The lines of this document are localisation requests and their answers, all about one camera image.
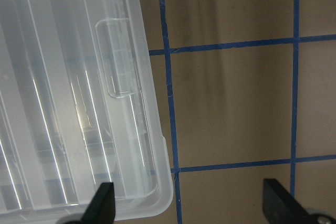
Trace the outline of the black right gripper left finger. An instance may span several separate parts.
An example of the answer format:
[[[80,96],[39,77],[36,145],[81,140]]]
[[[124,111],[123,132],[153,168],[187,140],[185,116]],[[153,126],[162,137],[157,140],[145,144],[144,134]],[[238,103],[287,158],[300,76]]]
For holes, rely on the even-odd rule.
[[[113,182],[102,183],[82,215],[80,223],[114,223],[115,203]]]

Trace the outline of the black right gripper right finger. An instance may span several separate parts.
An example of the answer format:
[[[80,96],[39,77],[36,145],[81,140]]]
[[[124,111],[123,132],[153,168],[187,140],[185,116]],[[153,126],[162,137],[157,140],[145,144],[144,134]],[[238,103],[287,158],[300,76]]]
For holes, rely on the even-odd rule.
[[[263,214],[268,223],[314,223],[314,218],[274,178],[265,178],[262,189]]]

